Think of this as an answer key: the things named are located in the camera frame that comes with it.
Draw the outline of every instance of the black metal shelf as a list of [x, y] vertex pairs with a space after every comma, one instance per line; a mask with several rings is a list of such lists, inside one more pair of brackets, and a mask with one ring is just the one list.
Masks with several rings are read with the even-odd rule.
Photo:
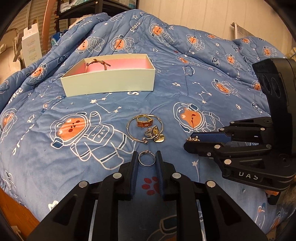
[[[139, 0], [136, 1], [136, 9], [138, 8]], [[97, 14], [106, 12], [109, 16], [113, 17], [124, 11], [132, 10], [129, 6], [123, 5], [119, 2], [112, 0], [89, 0], [74, 6], [65, 12], [60, 12], [61, 0], [57, 3], [57, 16], [56, 32], [59, 32], [59, 21], [63, 19], [80, 18], [88, 14]]]

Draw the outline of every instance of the white box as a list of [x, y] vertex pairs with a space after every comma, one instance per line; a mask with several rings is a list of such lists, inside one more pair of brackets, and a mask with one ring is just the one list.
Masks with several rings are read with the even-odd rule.
[[[107, 70], [100, 63], [90, 64], [88, 68], [97, 65], [96, 68], [100, 67], [101, 70], [86, 72], [86, 64], [94, 59], [115, 64], [107, 66]], [[114, 54], [82, 59], [61, 78], [61, 82], [66, 96], [69, 97], [94, 93], [153, 91], [154, 78], [155, 68], [146, 54]]]
[[24, 29], [24, 36], [22, 37], [22, 54], [24, 56], [26, 67], [42, 58], [37, 23], [33, 24], [30, 29]]

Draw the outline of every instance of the beige paneled wall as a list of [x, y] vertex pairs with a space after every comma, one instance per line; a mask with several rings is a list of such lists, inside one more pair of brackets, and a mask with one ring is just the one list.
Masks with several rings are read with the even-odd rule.
[[232, 22], [273, 44], [284, 54], [292, 48], [292, 36], [264, 0], [139, 0], [139, 9], [168, 24], [210, 32], [232, 40]]

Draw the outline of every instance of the blanket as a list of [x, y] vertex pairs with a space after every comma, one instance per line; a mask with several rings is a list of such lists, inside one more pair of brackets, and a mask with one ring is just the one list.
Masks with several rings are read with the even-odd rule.
[[[60, 78], [73, 65], [121, 53], [149, 56], [153, 91], [65, 96]], [[41, 221], [79, 181], [102, 181], [135, 150], [160, 150], [191, 180], [214, 180], [267, 233], [294, 206], [269, 205], [264, 190], [223, 179], [213, 160], [183, 144], [194, 131], [269, 116], [252, 64], [274, 57], [285, 56], [261, 38], [225, 40], [138, 9], [82, 19], [42, 59], [0, 85], [0, 186]], [[126, 124], [138, 114], [162, 120], [164, 142], [129, 137]], [[131, 133], [143, 135], [135, 124]], [[175, 240], [176, 204], [162, 201], [155, 166], [140, 165], [134, 199], [119, 203], [118, 224], [120, 241]]]

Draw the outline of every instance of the open box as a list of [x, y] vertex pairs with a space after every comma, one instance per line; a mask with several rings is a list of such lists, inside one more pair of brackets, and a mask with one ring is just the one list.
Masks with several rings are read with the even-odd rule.
[[[105, 61], [86, 64], [94, 59]], [[66, 96], [94, 93], [153, 91], [155, 68], [146, 54], [114, 54], [85, 58], [74, 65], [62, 78]]]

